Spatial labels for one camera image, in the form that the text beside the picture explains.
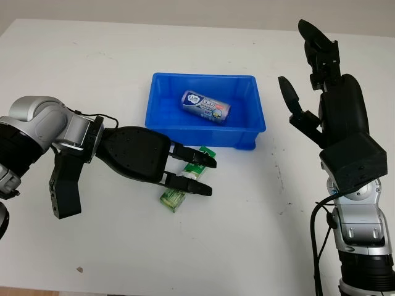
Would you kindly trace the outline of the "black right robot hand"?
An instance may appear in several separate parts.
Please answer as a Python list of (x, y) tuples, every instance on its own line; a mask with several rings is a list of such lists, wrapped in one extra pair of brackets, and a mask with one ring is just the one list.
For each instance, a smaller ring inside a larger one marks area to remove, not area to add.
[(318, 115), (303, 111), (299, 97), (289, 80), (278, 77), (281, 94), (291, 112), (289, 122), (305, 136), (325, 149), (355, 133), (369, 133), (362, 90), (350, 74), (341, 74), (339, 46), (316, 26), (301, 19), (298, 30), (304, 38), (304, 50), (312, 69), (312, 89), (320, 90)]

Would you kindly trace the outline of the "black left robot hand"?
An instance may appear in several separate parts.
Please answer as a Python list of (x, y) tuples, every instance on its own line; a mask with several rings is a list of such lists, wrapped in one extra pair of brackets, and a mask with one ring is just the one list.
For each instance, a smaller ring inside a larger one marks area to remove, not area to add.
[(210, 186), (166, 171), (165, 167), (168, 157), (208, 168), (216, 168), (216, 160), (206, 152), (186, 147), (147, 128), (104, 129), (96, 157), (126, 178), (190, 194), (212, 195)]

